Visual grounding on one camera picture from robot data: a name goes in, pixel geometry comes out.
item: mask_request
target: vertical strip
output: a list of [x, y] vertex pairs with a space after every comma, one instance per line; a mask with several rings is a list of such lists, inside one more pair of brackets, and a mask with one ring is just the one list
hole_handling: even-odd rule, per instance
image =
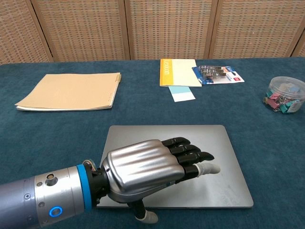
[[305, 30], [303, 31], [303, 34], [291, 56], [299, 56], [299, 54], [303, 48], [305, 49]]
[[39, 24], [38, 18], [36, 17], [34, 8], [33, 8], [32, 4], [30, 3], [30, 1], [25, 0], [25, 2], [27, 4], [27, 6], [28, 6], [28, 9], [29, 9], [31, 17], [33, 18], [36, 30], [37, 30], [37, 32], [39, 34], [40, 39], [41, 39], [41, 43], [42, 43], [42, 45], [43, 45], [43, 47], [44, 47], [44, 49], [46, 51], [47, 57], [49, 58], [50, 62], [53, 62], [53, 57], [52, 57], [51, 51], [49, 49], [48, 43], [47, 43], [47, 41], [45, 39], [45, 36], [44, 36], [43, 31], [41, 29], [41, 26]]
[[289, 46], [286, 56], [290, 56], [291, 54], [292, 56], [298, 56], [304, 45], [305, 45], [305, 16], [303, 17], [301, 25], [297, 30], [295, 37]]
[[120, 13], [120, 21], [122, 27], [122, 39], [124, 46], [124, 56], [126, 60], [130, 60], [130, 49], [128, 43], [128, 32], [127, 32], [127, 23], [126, 23], [126, 14], [125, 14], [125, 3], [123, 0], [118, 0], [119, 4], [119, 13]]
[[133, 35], [132, 35], [132, 16], [131, 16], [131, 9], [130, 9], [130, 1], [131, 0], [125, 0], [125, 12], [126, 12], [126, 23], [127, 23], [127, 33], [128, 33], [130, 59], [134, 60], [134, 46], [133, 46]]
[[208, 32], [207, 32], [206, 40], [205, 40], [205, 47], [204, 47], [204, 53], [203, 53], [204, 59], [207, 59], [209, 57], [214, 21], [215, 21], [216, 10], [217, 10], [217, 5], [218, 5], [218, 0], [211, 0], [211, 1], [212, 1], [212, 7], [211, 7], [211, 13], [210, 13], [210, 19], [209, 19], [209, 25], [208, 25]]
[[38, 4], [37, 0], [31, 0], [31, 1], [32, 1], [32, 5], [34, 7], [34, 10], [36, 12], [37, 18], [39, 20], [39, 23], [41, 25], [42, 32], [44, 33], [44, 35], [46, 37], [46, 40], [47, 40], [47, 43], [50, 47], [51, 53], [53, 55], [53, 59], [54, 59], [54, 61], [59, 61], [58, 54], [56, 53], [56, 49], [54, 47], [54, 44], [53, 44], [52, 39], [50, 37], [50, 34], [48, 33], [48, 27], [47, 27], [47, 25], [46, 25], [46, 23], [43, 19], [43, 16], [41, 14], [39, 4]]
[[213, 53], [214, 53], [214, 48], [215, 48], [215, 42], [216, 42], [218, 25], [219, 25], [219, 21], [220, 21], [223, 2], [224, 2], [224, 0], [218, 0], [216, 16], [215, 16], [214, 26], [213, 26], [213, 33], [212, 33], [211, 44], [210, 44], [210, 50], [209, 50], [209, 59], [213, 58]]

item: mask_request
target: notebook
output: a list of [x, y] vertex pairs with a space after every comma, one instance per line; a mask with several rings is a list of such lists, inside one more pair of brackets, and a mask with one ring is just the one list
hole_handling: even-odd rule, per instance
[[192, 70], [195, 66], [195, 60], [161, 59], [160, 86], [201, 87], [201, 83]]
[[47, 74], [16, 103], [24, 111], [82, 111], [111, 108], [120, 73]]

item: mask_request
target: laptop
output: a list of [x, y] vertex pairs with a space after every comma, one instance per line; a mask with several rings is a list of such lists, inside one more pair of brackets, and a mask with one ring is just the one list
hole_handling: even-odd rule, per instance
[[[226, 129], [222, 125], [113, 125], [109, 128], [102, 161], [110, 150], [137, 142], [185, 137], [215, 159], [218, 174], [203, 175], [162, 189], [143, 199], [151, 208], [251, 208], [253, 200], [238, 164]], [[98, 207], [127, 207], [101, 199]]]

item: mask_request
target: plastic container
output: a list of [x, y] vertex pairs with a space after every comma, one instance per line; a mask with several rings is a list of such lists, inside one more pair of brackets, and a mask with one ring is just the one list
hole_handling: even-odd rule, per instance
[[292, 77], [275, 77], [268, 89], [263, 102], [275, 112], [296, 112], [305, 101], [305, 83]]

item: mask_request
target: container lid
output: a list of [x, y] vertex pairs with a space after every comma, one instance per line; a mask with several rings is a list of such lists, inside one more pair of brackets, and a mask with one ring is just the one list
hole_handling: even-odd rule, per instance
[[301, 80], [278, 76], [271, 80], [270, 89], [292, 99], [305, 99], [305, 83]]

